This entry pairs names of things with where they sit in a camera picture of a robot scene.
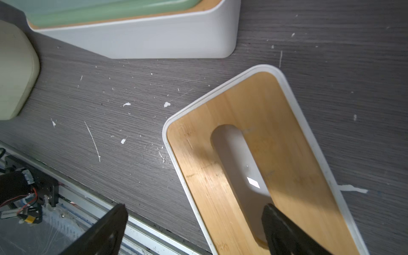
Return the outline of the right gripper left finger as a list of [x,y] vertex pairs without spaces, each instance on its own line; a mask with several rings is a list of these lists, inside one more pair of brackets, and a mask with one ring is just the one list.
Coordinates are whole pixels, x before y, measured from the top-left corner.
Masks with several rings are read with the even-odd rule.
[[98,222],[74,241],[62,255],[117,255],[119,254],[128,222],[124,204],[115,205]]

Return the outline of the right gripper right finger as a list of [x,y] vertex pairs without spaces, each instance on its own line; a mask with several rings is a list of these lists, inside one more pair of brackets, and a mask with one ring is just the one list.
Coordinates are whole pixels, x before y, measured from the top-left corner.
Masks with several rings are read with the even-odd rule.
[[272,255],[330,254],[273,204],[267,204],[263,208],[261,220]]

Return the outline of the green tissue box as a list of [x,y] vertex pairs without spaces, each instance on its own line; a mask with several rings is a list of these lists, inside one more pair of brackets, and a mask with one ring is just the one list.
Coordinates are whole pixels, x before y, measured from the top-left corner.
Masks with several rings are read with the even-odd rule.
[[10,0],[29,22],[40,28],[184,11],[196,0]]

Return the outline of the white bamboo tissue box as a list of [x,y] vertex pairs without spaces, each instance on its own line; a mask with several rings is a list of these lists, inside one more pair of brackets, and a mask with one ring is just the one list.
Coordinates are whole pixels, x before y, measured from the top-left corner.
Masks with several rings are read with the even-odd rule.
[[[214,132],[243,134],[254,164],[237,157],[231,175]],[[266,255],[237,194],[266,186],[275,206],[334,255],[366,255],[367,246],[327,160],[280,69],[253,66],[171,116],[163,142],[215,255]]]
[[185,11],[40,28],[39,34],[111,59],[226,58],[237,44],[241,1]]

